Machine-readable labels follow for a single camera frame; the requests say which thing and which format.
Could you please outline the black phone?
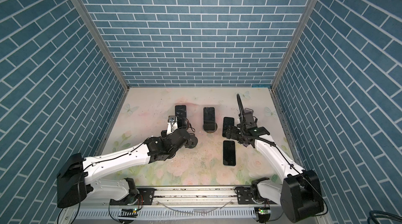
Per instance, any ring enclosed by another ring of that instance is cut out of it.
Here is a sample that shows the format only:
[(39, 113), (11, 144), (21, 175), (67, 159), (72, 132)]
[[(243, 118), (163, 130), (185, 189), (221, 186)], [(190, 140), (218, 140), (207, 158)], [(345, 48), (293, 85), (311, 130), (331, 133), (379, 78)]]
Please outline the black phone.
[(223, 131), (222, 131), (222, 136), (224, 137), (224, 138), (226, 138), (226, 133), (227, 133), (227, 130), (229, 129), (229, 127), (231, 127), (231, 126), (234, 126), (234, 118), (232, 118), (232, 117), (224, 117), (224, 119), (223, 119)]

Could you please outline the teal phone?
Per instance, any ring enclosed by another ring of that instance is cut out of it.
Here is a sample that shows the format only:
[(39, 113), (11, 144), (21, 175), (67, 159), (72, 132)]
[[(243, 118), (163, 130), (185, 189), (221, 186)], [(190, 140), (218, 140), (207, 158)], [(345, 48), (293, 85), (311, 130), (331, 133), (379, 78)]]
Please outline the teal phone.
[(236, 166), (236, 146), (234, 141), (223, 142), (223, 165)]

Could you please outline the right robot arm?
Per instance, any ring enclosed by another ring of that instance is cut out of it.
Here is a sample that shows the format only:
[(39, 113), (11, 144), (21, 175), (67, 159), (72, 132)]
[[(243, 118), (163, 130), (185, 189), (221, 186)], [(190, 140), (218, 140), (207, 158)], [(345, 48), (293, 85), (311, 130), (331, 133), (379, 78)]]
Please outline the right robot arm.
[(254, 180), (246, 191), (246, 197), (243, 197), (245, 191), (236, 187), (240, 204), (244, 204), (247, 198), (257, 204), (272, 201), (281, 206), (283, 213), (293, 223), (326, 213), (318, 175), (313, 170), (305, 170), (284, 153), (266, 128), (245, 130), (239, 125), (226, 126), (223, 136), (255, 148), (272, 165), (281, 180), (278, 183), (269, 178)]

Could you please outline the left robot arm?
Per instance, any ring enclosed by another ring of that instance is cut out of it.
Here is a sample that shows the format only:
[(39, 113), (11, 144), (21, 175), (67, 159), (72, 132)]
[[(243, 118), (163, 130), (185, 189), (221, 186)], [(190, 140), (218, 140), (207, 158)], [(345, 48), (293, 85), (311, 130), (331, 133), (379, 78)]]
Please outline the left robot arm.
[(96, 193), (96, 181), (126, 168), (166, 161), (182, 148), (192, 149), (198, 139), (186, 129), (176, 129), (165, 137), (149, 137), (143, 143), (96, 157), (71, 155), (56, 175), (57, 207), (68, 208)]

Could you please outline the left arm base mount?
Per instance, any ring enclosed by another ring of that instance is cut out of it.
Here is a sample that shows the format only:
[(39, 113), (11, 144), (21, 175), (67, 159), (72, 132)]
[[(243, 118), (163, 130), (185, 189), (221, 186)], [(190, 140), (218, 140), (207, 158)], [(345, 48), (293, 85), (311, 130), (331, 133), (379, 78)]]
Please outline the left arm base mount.
[(129, 193), (123, 199), (116, 201), (110, 200), (111, 206), (148, 206), (152, 205), (155, 196), (155, 188), (138, 188), (138, 193)]

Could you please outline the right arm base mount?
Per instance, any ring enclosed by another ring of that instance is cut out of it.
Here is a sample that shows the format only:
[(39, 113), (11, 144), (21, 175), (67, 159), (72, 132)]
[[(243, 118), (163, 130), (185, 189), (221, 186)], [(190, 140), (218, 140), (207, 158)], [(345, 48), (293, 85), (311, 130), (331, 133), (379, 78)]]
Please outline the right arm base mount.
[(234, 188), (234, 192), (236, 194), (237, 202), (239, 205), (275, 204), (275, 202), (266, 198), (262, 198), (260, 195), (258, 195), (256, 189), (254, 189), (252, 186), (237, 186)]

